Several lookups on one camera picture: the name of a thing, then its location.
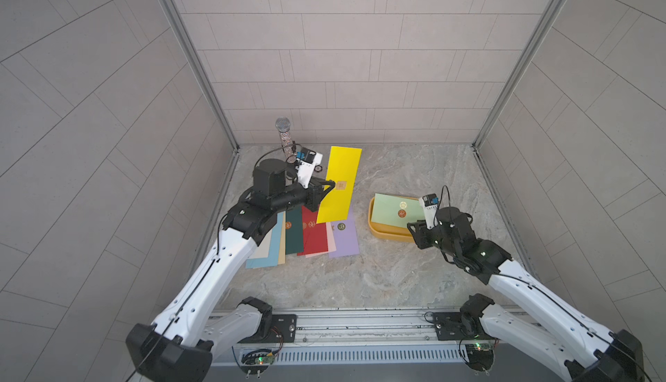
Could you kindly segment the light green envelope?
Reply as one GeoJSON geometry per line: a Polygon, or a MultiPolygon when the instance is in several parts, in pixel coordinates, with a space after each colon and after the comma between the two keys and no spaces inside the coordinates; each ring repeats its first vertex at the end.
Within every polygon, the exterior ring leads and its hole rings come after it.
{"type": "Polygon", "coordinates": [[[370,220],[397,228],[425,219],[423,207],[416,198],[376,193],[370,220]]]}

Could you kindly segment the yellow envelope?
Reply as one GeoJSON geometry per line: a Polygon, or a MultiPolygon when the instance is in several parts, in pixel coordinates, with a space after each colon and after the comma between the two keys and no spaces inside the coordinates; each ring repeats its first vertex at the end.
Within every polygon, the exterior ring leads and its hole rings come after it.
{"type": "Polygon", "coordinates": [[[319,206],[318,224],[347,219],[361,157],[360,148],[341,146],[331,148],[326,179],[333,180],[336,186],[319,206]]]}

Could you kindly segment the red envelope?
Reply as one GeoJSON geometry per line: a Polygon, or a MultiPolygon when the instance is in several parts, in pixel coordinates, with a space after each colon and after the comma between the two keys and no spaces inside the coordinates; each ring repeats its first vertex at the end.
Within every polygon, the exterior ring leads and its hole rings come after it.
{"type": "Polygon", "coordinates": [[[317,223],[317,212],[302,208],[302,229],[304,247],[298,253],[303,255],[318,255],[329,251],[326,224],[317,223]]]}

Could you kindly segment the pink envelope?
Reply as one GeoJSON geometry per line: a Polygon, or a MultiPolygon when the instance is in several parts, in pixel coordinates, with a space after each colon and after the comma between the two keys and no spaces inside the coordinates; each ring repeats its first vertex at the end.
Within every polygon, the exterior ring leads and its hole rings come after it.
{"type": "Polygon", "coordinates": [[[328,254],[336,251],[336,241],[331,223],[317,224],[310,233],[306,257],[328,254]]]}

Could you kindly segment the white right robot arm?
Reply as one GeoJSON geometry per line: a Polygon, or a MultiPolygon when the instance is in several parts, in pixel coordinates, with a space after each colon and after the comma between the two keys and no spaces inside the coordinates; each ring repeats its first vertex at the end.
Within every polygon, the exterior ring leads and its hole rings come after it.
{"type": "Polygon", "coordinates": [[[459,347],[472,340],[500,340],[535,359],[563,381],[646,381],[643,346],[630,332],[614,332],[579,312],[529,274],[512,255],[478,238],[473,217],[421,199],[424,217],[407,225],[416,246],[439,250],[449,264],[513,300],[537,322],[514,316],[493,299],[476,294],[455,320],[459,347]]]}

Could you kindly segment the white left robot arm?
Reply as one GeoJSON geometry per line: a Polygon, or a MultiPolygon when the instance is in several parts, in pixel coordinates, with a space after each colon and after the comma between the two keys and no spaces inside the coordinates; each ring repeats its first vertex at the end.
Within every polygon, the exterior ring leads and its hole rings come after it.
{"type": "Polygon", "coordinates": [[[151,381],[201,381],[220,354],[242,340],[262,341],[274,333],[272,306],[253,297],[215,323],[208,320],[279,215],[301,206],[315,211],[333,191],[333,181],[317,177],[322,158],[302,151],[255,165],[253,186],[222,217],[213,248],[184,288],[150,324],[129,332],[126,345],[136,374],[151,381]]]}

